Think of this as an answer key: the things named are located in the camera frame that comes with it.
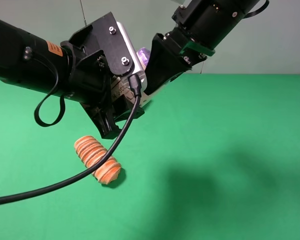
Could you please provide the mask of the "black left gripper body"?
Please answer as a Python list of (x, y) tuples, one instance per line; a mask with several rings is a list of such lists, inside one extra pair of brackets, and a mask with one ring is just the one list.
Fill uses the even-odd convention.
[(112, 83), (132, 67), (122, 57), (130, 53), (112, 12), (98, 18), (61, 43), (68, 54), (69, 74), (60, 82), (65, 97), (87, 105), (114, 100)]

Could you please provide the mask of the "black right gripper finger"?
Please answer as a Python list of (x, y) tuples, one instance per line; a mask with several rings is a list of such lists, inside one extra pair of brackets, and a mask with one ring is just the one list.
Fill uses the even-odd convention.
[(145, 69), (147, 78), (145, 94), (153, 94), (165, 83), (173, 81), (189, 69), (190, 65), (183, 58), (173, 53), (162, 38), (154, 37), (150, 58)]

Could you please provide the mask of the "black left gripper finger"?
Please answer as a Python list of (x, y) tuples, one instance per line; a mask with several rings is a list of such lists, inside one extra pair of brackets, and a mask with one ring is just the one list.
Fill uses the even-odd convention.
[(132, 108), (135, 103), (134, 93), (127, 89), (120, 96), (118, 96), (113, 102), (113, 110), (114, 110), (114, 121), (116, 123), (125, 121), (128, 119)]
[(102, 139), (115, 139), (119, 136), (121, 129), (115, 123), (111, 99), (106, 99), (99, 105), (83, 103), (80, 105), (96, 126)]

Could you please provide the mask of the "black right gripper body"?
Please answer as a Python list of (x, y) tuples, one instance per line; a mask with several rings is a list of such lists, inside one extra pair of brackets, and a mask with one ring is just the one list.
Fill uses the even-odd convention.
[(214, 49), (210, 49), (199, 40), (195, 40), (194, 37), (190, 36), (180, 27), (175, 27), (166, 34), (157, 33), (153, 38), (155, 37), (163, 39), (166, 46), (173, 53), (190, 65), (190, 69), (215, 54)]

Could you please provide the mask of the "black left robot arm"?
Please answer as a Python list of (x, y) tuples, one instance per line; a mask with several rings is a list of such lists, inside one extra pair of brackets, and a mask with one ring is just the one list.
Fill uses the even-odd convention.
[(115, 80), (128, 88), (145, 71), (124, 26), (112, 13), (54, 44), (0, 20), (0, 80), (21, 88), (79, 102), (104, 139), (114, 139), (116, 121), (132, 105), (115, 100)]

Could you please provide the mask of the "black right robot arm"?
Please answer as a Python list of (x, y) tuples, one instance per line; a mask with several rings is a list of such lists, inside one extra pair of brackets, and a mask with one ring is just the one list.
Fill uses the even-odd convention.
[(157, 33), (145, 69), (151, 95), (167, 82), (172, 82), (196, 64), (215, 54), (216, 46), (243, 19), (263, 12), (269, 1), (257, 10), (258, 0), (192, 0), (179, 6), (172, 15), (173, 30)]

